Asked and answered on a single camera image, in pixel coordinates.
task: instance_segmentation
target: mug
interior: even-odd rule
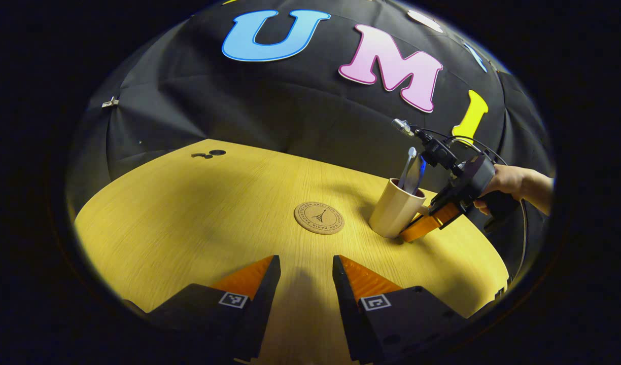
[[[396,238],[418,213],[427,215],[426,194],[412,195],[398,187],[398,178],[390,178],[369,218],[371,230],[385,238]]]

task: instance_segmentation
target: black fabric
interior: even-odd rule
[[[279,14],[259,30],[255,40],[262,44],[285,39],[294,23],[292,10],[320,10],[331,14],[331,19],[321,21],[308,46],[290,58],[241,62],[223,55],[223,40],[236,16],[269,9]],[[468,109],[468,90],[475,90],[489,106],[475,138],[498,150],[509,164],[552,171],[547,133],[515,78],[495,72],[495,65],[487,60],[483,62],[489,72],[483,72],[463,46],[465,35],[443,24],[444,33],[434,32],[406,12],[401,3],[362,2],[353,7],[348,2],[303,0],[235,2],[198,12],[134,53],[92,98],[91,108],[100,108],[112,95],[120,103],[107,108],[109,120],[97,122],[102,124],[100,131],[107,130],[105,140],[101,132],[77,136],[69,180],[70,187],[78,189],[67,192],[74,211],[105,182],[205,138],[290,153],[385,178],[398,176],[408,148],[420,146],[390,127],[391,120],[405,119],[450,135]],[[378,78],[374,85],[361,85],[338,74],[338,67],[350,63],[355,54],[361,33],[354,27],[359,23],[391,34],[403,57],[421,50],[443,64],[432,113],[401,99],[399,92],[409,79],[386,92],[378,64],[373,68]],[[90,144],[99,150],[84,151],[83,146]],[[107,168],[101,163],[102,145]],[[474,153],[461,146],[455,146],[454,152],[461,159]],[[85,181],[90,175],[106,179]],[[442,168],[429,166],[422,188],[439,191],[448,176]],[[544,219],[535,213],[537,219],[529,222],[533,239],[540,236]],[[475,208],[466,215],[480,230],[488,219]],[[522,213],[517,210],[508,222],[487,237],[507,266],[517,268],[522,256]],[[516,250],[521,254],[517,261]]]

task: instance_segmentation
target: human hand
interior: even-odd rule
[[[526,168],[519,168],[517,166],[505,166],[495,165],[496,175],[493,176],[487,188],[484,189],[480,197],[485,196],[488,193],[499,190],[506,194],[511,194],[515,200],[523,199],[524,180],[526,176],[531,173],[532,170]],[[482,200],[473,201],[475,208],[478,208],[482,213],[489,215],[491,212],[487,207],[487,203]]]

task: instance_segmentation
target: metal clip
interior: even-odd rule
[[[414,132],[412,132],[412,127],[407,124],[406,120],[400,120],[395,118],[394,120],[392,120],[392,125],[408,137],[414,136],[415,134]]]
[[[113,105],[118,105],[118,104],[119,104],[119,100],[116,99],[115,97],[112,97],[110,101],[106,101],[103,104],[101,104],[101,108],[107,108],[108,106],[113,106]]]

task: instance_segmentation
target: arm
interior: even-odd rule
[[[549,215],[554,194],[554,179],[534,169],[519,168],[496,164],[496,175],[480,196],[499,190],[511,194],[515,200],[529,201],[538,210]],[[475,207],[489,215],[485,202],[476,200]]]

